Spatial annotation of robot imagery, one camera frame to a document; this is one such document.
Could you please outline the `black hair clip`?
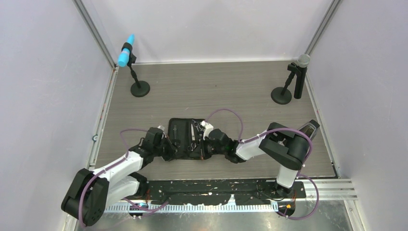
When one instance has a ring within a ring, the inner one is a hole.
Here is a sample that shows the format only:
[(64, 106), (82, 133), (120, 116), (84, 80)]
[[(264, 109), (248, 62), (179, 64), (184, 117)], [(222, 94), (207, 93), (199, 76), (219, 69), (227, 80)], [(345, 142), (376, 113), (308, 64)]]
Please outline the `black hair clip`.
[(177, 129), (176, 125), (173, 126), (173, 136), (174, 136), (174, 138), (173, 138), (174, 146), (176, 148), (178, 148), (179, 147), (179, 145), (178, 145), (178, 129)]

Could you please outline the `silver thinning scissors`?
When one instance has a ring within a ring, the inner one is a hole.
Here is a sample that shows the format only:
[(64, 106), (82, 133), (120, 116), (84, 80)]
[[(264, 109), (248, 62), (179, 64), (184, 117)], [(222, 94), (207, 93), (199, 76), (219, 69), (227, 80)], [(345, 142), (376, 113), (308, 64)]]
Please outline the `silver thinning scissors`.
[(199, 140), (191, 140), (191, 142), (187, 145), (187, 152), (194, 152), (194, 150), (199, 146)]

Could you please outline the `silver hair scissors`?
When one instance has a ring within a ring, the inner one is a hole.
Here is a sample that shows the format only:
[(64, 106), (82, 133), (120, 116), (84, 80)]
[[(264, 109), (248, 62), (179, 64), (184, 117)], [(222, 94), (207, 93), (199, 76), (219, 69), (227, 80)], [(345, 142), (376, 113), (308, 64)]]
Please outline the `silver hair scissors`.
[(201, 128), (199, 125), (199, 122), (192, 119), (191, 120), (191, 136), (193, 140), (198, 140), (198, 137), (200, 135)]

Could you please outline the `black zip tool case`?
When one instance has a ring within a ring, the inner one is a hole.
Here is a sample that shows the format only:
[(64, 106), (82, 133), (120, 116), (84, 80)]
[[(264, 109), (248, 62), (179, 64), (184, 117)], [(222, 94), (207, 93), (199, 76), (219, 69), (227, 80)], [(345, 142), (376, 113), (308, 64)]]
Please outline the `black zip tool case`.
[(187, 152), (187, 145), (191, 142), (191, 120), (194, 119), (200, 123), (203, 119), (197, 118), (171, 118), (169, 120), (168, 134), (171, 142), (173, 141), (173, 126), (176, 125), (178, 129), (178, 148), (175, 160), (205, 160), (203, 151), (203, 132), (201, 130), (198, 137), (199, 146), (194, 150), (194, 152)]

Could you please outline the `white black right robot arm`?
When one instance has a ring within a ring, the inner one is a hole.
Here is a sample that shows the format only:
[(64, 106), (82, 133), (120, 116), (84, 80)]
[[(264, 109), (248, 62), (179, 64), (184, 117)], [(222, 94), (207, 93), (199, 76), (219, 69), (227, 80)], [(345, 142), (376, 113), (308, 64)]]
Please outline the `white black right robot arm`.
[(261, 134), (234, 141), (206, 121), (201, 122), (200, 126), (204, 132), (206, 154), (221, 154), (233, 163), (243, 163), (264, 154), (277, 161), (280, 168), (274, 189), (283, 198), (294, 191), (294, 181), (311, 153), (312, 140), (320, 128), (315, 120), (310, 120), (299, 129), (273, 122)]

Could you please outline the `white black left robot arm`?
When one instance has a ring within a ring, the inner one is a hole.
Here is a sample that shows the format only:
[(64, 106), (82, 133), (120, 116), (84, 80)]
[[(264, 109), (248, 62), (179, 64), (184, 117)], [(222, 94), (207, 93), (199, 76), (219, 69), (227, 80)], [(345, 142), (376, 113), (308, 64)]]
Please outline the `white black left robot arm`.
[(145, 138), (138, 145), (126, 149), (122, 157), (105, 166), (79, 170), (61, 203), (61, 210), (76, 218), (82, 226), (89, 227), (116, 202), (129, 196), (144, 198), (149, 184), (138, 171), (155, 157), (172, 155), (175, 147), (164, 127), (158, 126), (146, 130)]

